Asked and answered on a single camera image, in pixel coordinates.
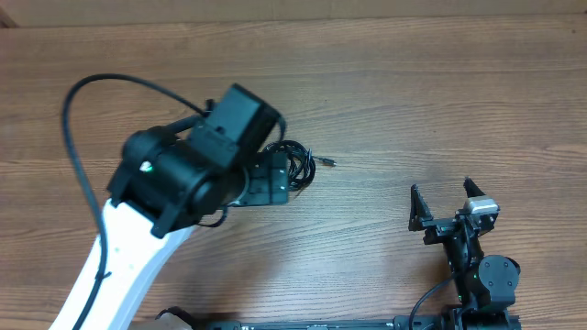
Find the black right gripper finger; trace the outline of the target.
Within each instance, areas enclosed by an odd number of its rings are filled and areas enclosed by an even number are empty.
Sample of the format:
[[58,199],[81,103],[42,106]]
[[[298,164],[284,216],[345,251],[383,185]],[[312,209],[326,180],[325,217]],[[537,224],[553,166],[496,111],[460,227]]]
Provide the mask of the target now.
[[471,177],[465,178],[463,188],[468,198],[485,196],[485,193],[477,186]]
[[425,230],[431,225],[434,220],[433,215],[423,199],[422,194],[418,190],[416,184],[411,186],[410,189],[411,208],[410,218],[408,223],[409,231],[421,231]]

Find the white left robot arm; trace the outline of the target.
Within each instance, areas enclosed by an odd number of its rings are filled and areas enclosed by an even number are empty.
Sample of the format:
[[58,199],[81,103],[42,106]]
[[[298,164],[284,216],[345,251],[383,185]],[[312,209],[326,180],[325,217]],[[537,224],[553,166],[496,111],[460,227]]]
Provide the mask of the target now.
[[281,114],[240,85],[208,115],[133,134],[97,211],[100,233],[53,322],[125,329],[175,250],[207,215],[285,204],[286,158],[262,144]]

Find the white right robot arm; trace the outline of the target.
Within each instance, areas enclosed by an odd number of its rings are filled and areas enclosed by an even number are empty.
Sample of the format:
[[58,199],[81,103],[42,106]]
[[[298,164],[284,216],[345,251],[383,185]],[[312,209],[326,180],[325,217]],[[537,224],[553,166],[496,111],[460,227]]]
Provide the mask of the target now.
[[[443,246],[450,275],[429,289],[407,316],[409,329],[519,329],[517,316],[508,313],[515,304],[521,268],[512,258],[485,255],[480,237],[494,229],[500,206],[467,177],[463,188],[467,199],[453,217],[436,219],[417,185],[410,189],[408,229],[422,231],[426,245]],[[437,316],[416,314],[434,293],[455,284],[459,302],[442,308]]]

